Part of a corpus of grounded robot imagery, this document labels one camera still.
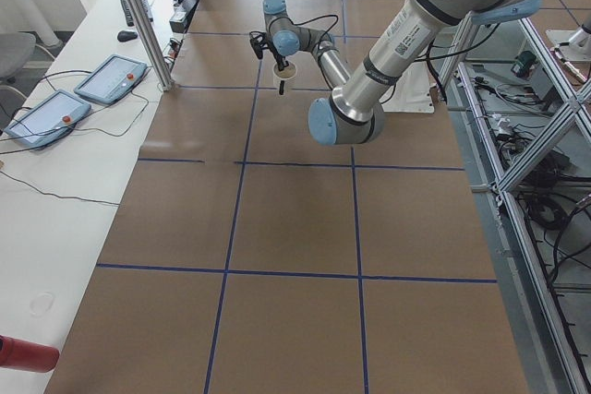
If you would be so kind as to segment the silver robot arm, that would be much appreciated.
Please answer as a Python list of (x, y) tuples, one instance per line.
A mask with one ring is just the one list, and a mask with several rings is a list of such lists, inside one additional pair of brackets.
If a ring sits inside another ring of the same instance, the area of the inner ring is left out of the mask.
[(331, 89), (308, 110), (308, 129), (321, 145), (364, 144), (384, 124), (380, 99), (395, 90), (404, 71), (418, 59), (440, 31), (465, 17), (478, 25), (527, 18), (542, 0), (404, 0), (404, 6), (350, 70), (326, 31), (296, 25), (285, 0), (264, 0), (264, 41), (279, 64), (299, 51), (313, 55)]

